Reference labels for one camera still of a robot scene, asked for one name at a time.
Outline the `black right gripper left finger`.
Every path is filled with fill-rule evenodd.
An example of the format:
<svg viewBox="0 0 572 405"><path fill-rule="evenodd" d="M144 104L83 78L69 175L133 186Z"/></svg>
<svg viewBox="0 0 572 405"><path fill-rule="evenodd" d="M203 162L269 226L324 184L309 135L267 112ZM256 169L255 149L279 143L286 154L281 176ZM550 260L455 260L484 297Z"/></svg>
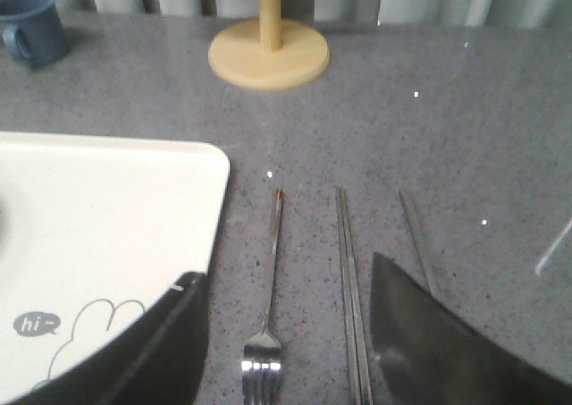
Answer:
<svg viewBox="0 0 572 405"><path fill-rule="evenodd" d="M155 302L116 296L1 307L3 404L191 404L208 346L208 279Z"/></svg>

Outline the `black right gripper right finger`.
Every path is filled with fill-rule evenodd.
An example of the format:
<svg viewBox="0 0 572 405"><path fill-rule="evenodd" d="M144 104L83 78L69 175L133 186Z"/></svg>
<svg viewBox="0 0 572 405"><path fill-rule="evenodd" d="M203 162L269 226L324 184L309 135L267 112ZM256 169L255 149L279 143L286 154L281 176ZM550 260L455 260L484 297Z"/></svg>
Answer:
<svg viewBox="0 0 572 405"><path fill-rule="evenodd" d="M370 334L403 404L569 404L571 387L450 312L392 259L372 260Z"/></svg>

